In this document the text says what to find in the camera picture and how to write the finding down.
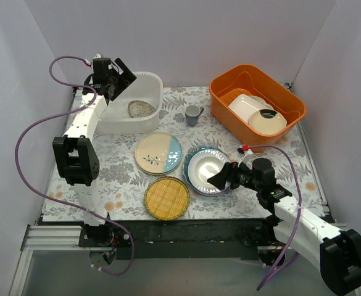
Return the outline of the speckled grey plate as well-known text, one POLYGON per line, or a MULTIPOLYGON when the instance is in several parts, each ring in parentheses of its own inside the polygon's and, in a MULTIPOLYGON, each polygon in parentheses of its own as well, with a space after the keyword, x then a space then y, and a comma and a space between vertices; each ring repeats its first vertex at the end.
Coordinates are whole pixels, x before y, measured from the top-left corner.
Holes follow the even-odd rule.
POLYGON ((128 113, 131 118, 143 118, 152 115, 156 108, 141 100, 133 100, 128 104, 128 113))

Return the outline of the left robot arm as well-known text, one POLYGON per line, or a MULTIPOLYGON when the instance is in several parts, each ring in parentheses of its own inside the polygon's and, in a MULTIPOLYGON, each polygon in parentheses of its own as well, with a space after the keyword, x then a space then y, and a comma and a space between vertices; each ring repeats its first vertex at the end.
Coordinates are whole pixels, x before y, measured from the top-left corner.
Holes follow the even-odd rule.
POLYGON ((87 64, 93 72, 83 84, 82 110, 64 135, 53 139, 52 146, 60 177, 71 185, 84 208, 87 238, 106 247, 113 242, 114 232, 106 222, 108 212, 99 197, 100 163, 93 136, 103 112, 136 80, 136 75, 119 58, 112 60, 97 54, 87 64))

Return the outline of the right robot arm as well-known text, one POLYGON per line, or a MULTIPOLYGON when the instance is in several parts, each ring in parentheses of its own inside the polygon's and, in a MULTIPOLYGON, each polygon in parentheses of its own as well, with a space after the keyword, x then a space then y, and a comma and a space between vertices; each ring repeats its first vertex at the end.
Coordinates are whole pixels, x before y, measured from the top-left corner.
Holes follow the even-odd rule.
POLYGON ((336 295, 346 295, 361 286, 361 235, 339 229, 311 211, 275 178, 271 161, 257 158, 252 167, 244 163, 226 163, 208 183, 218 189, 244 186, 257 193, 264 209, 277 220, 262 229, 269 245, 288 244, 316 267, 328 288, 336 295))

